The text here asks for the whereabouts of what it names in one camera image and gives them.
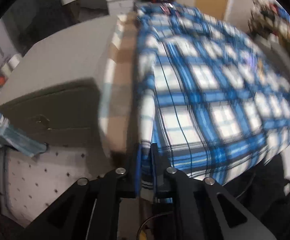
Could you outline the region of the blue white plaid blanket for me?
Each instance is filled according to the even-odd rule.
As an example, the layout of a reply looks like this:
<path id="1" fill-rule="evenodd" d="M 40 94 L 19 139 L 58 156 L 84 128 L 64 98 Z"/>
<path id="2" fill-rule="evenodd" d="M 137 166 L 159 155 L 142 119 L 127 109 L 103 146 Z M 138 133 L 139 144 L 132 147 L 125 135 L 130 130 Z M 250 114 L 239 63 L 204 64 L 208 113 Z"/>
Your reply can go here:
<path id="1" fill-rule="evenodd" d="M 226 184 L 290 145 L 290 82 L 243 32 L 180 4 L 137 11 L 141 191 L 150 148 L 193 179 Z"/>

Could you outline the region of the olive green storage box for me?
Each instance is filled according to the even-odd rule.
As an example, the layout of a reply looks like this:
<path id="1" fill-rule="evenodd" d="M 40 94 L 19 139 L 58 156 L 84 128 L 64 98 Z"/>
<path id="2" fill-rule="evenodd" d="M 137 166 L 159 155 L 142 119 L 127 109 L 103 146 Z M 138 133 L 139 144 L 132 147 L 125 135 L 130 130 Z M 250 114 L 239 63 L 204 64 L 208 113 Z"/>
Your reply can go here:
<path id="1" fill-rule="evenodd" d="M 0 92 L 0 113 L 31 139 L 52 146 L 99 144 L 100 90 L 95 81 L 63 84 L 18 98 Z"/>

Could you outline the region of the brown blue checkered bed sheet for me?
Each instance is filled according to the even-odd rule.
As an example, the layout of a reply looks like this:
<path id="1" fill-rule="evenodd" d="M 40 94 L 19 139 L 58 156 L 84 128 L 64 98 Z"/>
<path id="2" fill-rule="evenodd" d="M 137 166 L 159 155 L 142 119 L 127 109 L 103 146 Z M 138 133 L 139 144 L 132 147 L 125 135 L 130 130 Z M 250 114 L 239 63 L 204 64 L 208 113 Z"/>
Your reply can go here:
<path id="1" fill-rule="evenodd" d="M 116 25 L 108 46 L 98 112 L 102 145 L 107 154 L 126 153 L 137 140 L 128 138 L 134 117 L 136 14 L 117 15 L 114 20 Z"/>

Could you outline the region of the light blue packet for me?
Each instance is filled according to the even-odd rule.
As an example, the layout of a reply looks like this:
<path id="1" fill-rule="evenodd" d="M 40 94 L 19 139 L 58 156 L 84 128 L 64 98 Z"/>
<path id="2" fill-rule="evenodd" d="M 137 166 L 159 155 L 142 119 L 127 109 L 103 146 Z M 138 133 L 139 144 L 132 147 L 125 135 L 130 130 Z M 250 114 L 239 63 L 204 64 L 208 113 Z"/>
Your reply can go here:
<path id="1" fill-rule="evenodd" d="M 32 158 L 48 150 L 46 143 L 30 139 L 24 131 L 15 128 L 9 119 L 0 113 L 0 146 L 9 146 Z"/>

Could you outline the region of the wooden shoe rack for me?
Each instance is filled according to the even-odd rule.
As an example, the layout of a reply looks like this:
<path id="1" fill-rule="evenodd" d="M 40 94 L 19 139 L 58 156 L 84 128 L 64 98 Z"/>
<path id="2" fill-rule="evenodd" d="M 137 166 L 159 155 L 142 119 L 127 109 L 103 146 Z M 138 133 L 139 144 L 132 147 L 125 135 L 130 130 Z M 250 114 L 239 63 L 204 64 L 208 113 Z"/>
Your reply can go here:
<path id="1" fill-rule="evenodd" d="M 253 7 L 248 20 L 249 35 L 273 38 L 290 57 L 290 16 L 278 3 L 269 0 L 252 0 Z"/>

